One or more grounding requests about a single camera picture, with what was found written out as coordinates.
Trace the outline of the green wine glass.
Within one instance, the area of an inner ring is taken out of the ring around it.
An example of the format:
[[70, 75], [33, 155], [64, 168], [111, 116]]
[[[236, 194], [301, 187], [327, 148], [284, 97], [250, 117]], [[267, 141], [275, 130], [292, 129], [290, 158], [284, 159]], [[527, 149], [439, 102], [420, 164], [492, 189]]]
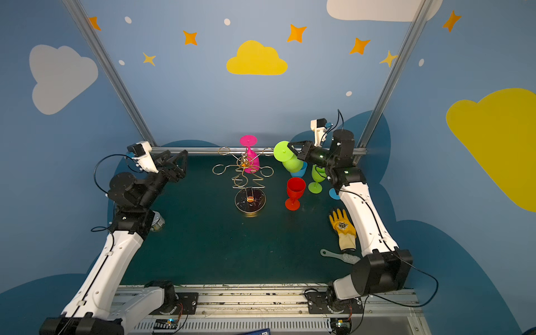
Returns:
[[313, 182], [308, 185], [308, 190], [313, 194], [320, 194], [322, 192], [321, 182], [327, 177], [325, 169], [317, 165], [313, 165], [311, 170], [311, 177]]
[[288, 144], [288, 141], [280, 141], [274, 148], [274, 157], [289, 173], [298, 173], [303, 168], [304, 162], [297, 158]]

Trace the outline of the aluminium frame post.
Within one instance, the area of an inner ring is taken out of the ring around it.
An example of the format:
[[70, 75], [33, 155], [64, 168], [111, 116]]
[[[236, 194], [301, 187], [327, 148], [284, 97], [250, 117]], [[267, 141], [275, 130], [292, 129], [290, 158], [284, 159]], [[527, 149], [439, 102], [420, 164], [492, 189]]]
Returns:
[[399, 78], [418, 42], [419, 37], [424, 30], [424, 27], [427, 23], [428, 13], [431, 12], [431, 7], [433, 6], [434, 1], [425, 0], [421, 1], [413, 21], [411, 22], [408, 32], [403, 39], [403, 43], [399, 50], [398, 57], [395, 60], [394, 65], [392, 65], [391, 70], [389, 71], [388, 77], [386, 79], [385, 85], [382, 88], [379, 99], [372, 110], [371, 116], [369, 117], [367, 124], [364, 127], [364, 130], [360, 136], [360, 139], [357, 143], [358, 154], [355, 159], [355, 164], [358, 164], [361, 160], [361, 157], [367, 154], [367, 146], [374, 134], [375, 129], [382, 117], [382, 114], [385, 111], [389, 103], [394, 89], [399, 81]]
[[148, 141], [148, 143], [152, 146], [154, 154], [162, 152], [163, 149], [157, 145], [146, 121], [136, 106], [131, 94], [128, 92], [128, 89], [121, 79], [119, 72], [115, 68], [110, 55], [107, 53], [105, 46], [101, 42], [96, 29], [93, 28], [82, 3], [80, 1], [71, 0], [64, 0], [62, 3], [65, 5], [67, 11], [71, 15], [73, 21], [77, 25], [80, 33], [86, 40], [94, 56], [99, 61], [101, 68], [109, 79], [113, 89], [115, 90], [117, 96], [125, 107], [129, 117], [133, 121], [143, 140]]

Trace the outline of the green wine glass back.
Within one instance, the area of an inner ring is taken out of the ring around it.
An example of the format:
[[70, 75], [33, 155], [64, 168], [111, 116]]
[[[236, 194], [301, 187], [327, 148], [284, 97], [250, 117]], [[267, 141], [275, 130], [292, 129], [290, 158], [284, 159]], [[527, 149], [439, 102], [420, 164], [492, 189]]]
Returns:
[[304, 162], [297, 158], [288, 144], [288, 141], [280, 141], [274, 148], [274, 157], [289, 173], [298, 173], [303, 168]]

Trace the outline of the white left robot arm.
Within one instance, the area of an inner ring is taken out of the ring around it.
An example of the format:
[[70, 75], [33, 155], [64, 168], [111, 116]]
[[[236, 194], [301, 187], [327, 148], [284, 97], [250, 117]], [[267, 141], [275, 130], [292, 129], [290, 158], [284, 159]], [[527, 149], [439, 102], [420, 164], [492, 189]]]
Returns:
[[114, 202], [111, 224], [105, 228], [107, 240], [74, 298], [57, 318], [47, 318], [40, 334], [128, 334], [149, 314], [170, 315], [180, 306], [171, 281], [151, 281], [142, 292], [117, 312], [111, 310], [117, 289], [134, 255], [154, 228], [152, 205], [170, 183], [186, 176], [188, 152], [170, 151], [155, 156], [140, 145], [129, 147], [146, 177], [116, 174], [109, 183], [107, 197]]

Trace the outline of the blue wine glass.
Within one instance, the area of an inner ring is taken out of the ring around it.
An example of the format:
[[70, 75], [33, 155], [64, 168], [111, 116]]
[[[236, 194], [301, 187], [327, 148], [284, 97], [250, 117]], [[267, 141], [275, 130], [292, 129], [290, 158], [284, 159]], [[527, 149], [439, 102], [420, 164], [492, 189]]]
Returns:
[[290, 173], [292, 177], [298, 177], [298, 178], [302, 178], [304, 177], [306, 171], [307, 171], [307, 167], [308, 167], [308, 164], [306, 162], [303, 162], [302, 164], [302, 167], [299, 171], [295, 172], [295, 173]]
[[329, 196], [330, 198], [334, 199], [334, 200], [340, 200], [340, 196], [339, 194], [337, 193], [336, 189], [335, 188], [331, 188], [329, 190]]

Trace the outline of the aluminium frame right post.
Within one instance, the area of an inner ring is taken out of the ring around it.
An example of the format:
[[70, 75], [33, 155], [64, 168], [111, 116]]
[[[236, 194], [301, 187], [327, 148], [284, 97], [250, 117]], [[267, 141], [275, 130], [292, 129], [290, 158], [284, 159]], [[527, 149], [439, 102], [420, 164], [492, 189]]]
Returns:
[[382, 88], [379, 99], [372, 110], [371, 116], [369, 117], [367, 124], [364, 127], [364, 130], [360, 136], [360, 139], [357, 143], [358, 154], [355, 159], [355, 164], [358, 164], [361, 160], [361, 157], [367, 154], [367, 146], [374, 134], [375, 129], [382, 117], [382, 114], [385, 111], [389, 103], [394, 89], [399, 81], [399, 78], [418, 42], [419, 37], [424, 30], [424, 27], [427, 23], [428, 13], [431, 12], [431, 7], [433, 6], [434, 1], [425, 0], [421, 1], [413, 21], [411, 22], [408, 32], [403, 39], [403, 43], [399, 50], [398, 57], [395, 60], [394, 65], [392, 65], [391, 70], [389, 71], [388, 77], [386, 79], [385, 85]]

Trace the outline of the red wine glass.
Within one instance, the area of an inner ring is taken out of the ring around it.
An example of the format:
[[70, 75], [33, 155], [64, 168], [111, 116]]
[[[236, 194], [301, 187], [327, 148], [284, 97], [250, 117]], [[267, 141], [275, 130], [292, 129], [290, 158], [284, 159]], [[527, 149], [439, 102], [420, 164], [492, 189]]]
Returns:
[[285, 201], [285, 206], [290, 211], [297, 211], [300, 208], [300, 198], [304, 195], [307, 187], [306, 182], [299, 177], [293, 177], [287, 182], [288, 199]]

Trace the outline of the aluminium frame back rail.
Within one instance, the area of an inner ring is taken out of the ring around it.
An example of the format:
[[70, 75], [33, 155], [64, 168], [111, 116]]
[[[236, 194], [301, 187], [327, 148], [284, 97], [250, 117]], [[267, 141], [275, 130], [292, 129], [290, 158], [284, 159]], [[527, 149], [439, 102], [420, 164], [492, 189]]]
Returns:
[[[255, 153], [262, 155], [273, 155], [273, 148], [260, 148], [252, 147], [251, 148]], [[246, 151], [245, 147], [152, 147], [152, 154], [157, 154], [165, 151], [170, 151], [170, 153], [178, 154], [183, 150], [187, 150], [190, 155], [201, 155], [201, 156], [218, 156], [224, 154], [240, 154]], [[355, 155], [365, 155], [367, 150], [365, 148], [354, 148], [353, 154]]]

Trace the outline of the yellow black work glove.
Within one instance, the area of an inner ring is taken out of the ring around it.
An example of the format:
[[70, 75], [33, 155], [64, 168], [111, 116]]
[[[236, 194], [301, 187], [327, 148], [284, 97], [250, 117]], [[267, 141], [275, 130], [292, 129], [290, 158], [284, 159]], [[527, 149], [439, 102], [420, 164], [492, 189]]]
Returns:
[[357, 231], [344, 209], [335, 209], [329, 215], [329, 221], [339, 238], [341, 251], [355, 251], [357, 244]]

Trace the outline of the grey cleaning brush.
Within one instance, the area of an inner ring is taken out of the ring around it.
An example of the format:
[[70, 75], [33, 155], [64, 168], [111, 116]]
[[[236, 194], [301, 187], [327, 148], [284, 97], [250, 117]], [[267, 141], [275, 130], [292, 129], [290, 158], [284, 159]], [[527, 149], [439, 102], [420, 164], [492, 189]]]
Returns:
[[354, 265], [361, 260], [361, 258], [356, 255], [351, 255], [348, 253], [333, 253], [326, 249], [321, 249], [320, 254], [322, 257], [338, 259], [350, 265]]

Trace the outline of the pink wine glass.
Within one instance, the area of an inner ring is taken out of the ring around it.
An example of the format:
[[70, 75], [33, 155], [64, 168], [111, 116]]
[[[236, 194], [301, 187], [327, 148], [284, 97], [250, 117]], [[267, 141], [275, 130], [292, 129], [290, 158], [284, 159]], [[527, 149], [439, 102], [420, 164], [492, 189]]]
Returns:
[[246, 148], [245, 157], [242, 159], [241, 166], [244, 172], [248, 174], [256, 173], [260, 168], [258, 155], [252, 150], [252, 146], [257, 143], [257, 138], [253, 135], [245, 135], [240, 138], [240, 144]]

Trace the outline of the small tin can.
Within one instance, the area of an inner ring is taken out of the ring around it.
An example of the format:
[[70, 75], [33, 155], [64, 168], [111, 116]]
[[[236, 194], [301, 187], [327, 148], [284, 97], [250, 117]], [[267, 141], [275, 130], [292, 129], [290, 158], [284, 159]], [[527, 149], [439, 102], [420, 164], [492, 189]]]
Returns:
[[161, 216], [161, 214], [159, 212], [154, 211], [151, 231], [157, 232], [159, 230], [162, 230], [165, 224], [166, 224], [166, 221]]

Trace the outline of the aluminium frame left post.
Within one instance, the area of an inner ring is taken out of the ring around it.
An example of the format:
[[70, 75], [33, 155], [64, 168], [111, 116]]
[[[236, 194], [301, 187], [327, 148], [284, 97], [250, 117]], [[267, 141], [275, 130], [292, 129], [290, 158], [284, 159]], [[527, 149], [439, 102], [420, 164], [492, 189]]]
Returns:
[[96, 29], [93, 28], [82, 3], [80, 1], [71, 0], [64, 0], [62, 3], [65, 5], [67, 11], [71, 15], [73, 21], [77, 25], [80, 33], [86, 40], [94, 56], [99, 61], [101, 68], [109, 79], [113, 89], [115, 90], [117, 96], [125, 107], [129, 117], [133, 121], [143, 140], [148, 141], [148, 143], [152, 146], [154, 154], [162, 152], [163, 149], [157, 145], [146, 121], [136, 106], [131, 94], [128, 92], [128, 89], [121, 79], [119, 72], [115, 68], [110, 55], [107, 53], [105, 46], [101, 42]]

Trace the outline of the green wine glass front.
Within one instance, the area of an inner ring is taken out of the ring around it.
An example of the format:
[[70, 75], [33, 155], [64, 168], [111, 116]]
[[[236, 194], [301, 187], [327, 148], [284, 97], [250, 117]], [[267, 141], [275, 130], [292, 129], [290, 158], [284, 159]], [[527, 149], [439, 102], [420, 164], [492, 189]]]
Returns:
[[327, 177], [325, 169], [317, 165], [313, 165], [311, 170], [311, 177], [313, 182], [308, 185], [308, 190], [313, 194], [320, 194], [322, 192], [321, 182]]

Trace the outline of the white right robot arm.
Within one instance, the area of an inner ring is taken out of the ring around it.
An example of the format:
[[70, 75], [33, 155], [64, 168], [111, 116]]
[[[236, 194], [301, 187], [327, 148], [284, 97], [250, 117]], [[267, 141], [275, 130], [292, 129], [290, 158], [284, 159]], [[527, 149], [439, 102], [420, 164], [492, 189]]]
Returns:
[[329, 149], [311, 141], [287, 144], [299, 160], [325, 170], [356, 229], [362, 257], [349, 275], [333, 282], [338, 300], [400, 290], [413, 264], [410, 251], [400, 249], [383, 225], [367, 181], [357, 167], [360, 157], [354, 153], [354, 146], [353, 133], [343, 129], [333, 132]]

